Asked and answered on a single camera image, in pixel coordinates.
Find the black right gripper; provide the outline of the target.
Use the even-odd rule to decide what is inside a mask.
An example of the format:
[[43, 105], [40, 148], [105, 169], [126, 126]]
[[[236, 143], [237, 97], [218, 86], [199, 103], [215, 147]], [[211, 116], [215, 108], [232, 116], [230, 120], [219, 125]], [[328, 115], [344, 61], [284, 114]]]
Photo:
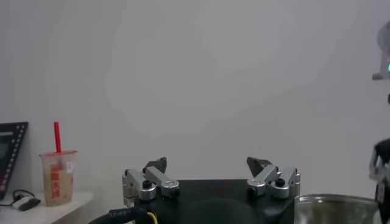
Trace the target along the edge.
[[389, 159], [390, 139], [384, 139], [374, 146], [375, 152], [369, 163], [369, 178], [376, 182], [375, 201], [381, 223], [389, 223]]

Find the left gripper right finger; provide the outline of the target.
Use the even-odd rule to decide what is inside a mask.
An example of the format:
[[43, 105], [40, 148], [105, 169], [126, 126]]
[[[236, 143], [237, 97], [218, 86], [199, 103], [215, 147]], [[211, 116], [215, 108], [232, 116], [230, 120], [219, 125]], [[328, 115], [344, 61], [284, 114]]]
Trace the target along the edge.
[[246, 162], [252, 174], [252, 178], [247, 180], [247, 194], [250, 198], [269, 194], [282, 200], [300, 195], [301, 174], [297, 168], [280, 170], [266, 159], [250, 156]]

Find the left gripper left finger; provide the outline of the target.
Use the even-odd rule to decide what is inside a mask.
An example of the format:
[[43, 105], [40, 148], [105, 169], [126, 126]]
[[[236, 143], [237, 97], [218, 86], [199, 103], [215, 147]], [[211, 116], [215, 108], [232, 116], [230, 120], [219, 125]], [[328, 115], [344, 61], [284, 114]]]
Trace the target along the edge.
[[180, 183], [165, 175], [167, 157], [147, 162], [141, 171], [126, 169], [122, 174], [122, 194], [124, 200], [151, 201], [162, 197], [176, 199], [180, 197]]

